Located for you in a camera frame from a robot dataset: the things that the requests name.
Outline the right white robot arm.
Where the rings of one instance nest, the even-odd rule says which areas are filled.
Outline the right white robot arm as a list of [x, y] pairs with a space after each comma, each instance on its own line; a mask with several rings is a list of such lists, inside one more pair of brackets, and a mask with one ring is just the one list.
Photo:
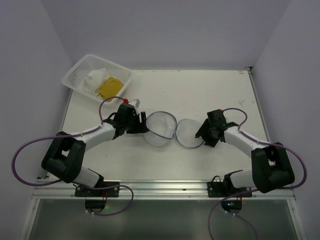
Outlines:
[[294, 183], [295, 174], [284, 146], [259, 140], [243, 131], [241, 124], [228, 122], [224, 113], [223, 109], [208, 112], [195, 137], [212, 148], [218, 142], [234, 146], [250, 158], [251, 168], [227, 173], [212, 187], [232, 195], [253, 188], [268, 193]]

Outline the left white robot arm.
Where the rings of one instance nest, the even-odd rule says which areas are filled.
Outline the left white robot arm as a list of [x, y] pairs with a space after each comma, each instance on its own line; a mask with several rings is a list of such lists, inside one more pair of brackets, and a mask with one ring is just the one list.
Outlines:
[[67, 134], [59, 132], [47, 150], [41, 167], [65, 183], [75, 183], [101, 188], [104, 177], [83, 166], [86, 151], [123, 134], [148, 132], [146, 113], [138, 113], [138, 99], [122, 103], [117, 112], [104, 119], [100, 125], [86, 132]]

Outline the white bra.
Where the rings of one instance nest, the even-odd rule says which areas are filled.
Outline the white bra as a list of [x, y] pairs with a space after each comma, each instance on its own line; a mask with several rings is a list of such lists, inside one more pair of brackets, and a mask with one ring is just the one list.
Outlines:
[[95, 94], [96, 90], [110, 77], [105, 68], [91, 71], [83, 80], [83, 90]]

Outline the yellow bra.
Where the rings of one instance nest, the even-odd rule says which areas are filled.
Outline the yellow bra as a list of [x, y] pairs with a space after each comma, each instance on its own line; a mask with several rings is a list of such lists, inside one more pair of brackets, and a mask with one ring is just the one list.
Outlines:
[[109, 77], [96, 91], [95, 95], [102, 99], [116, 96], [124, 84], [115, 77]]

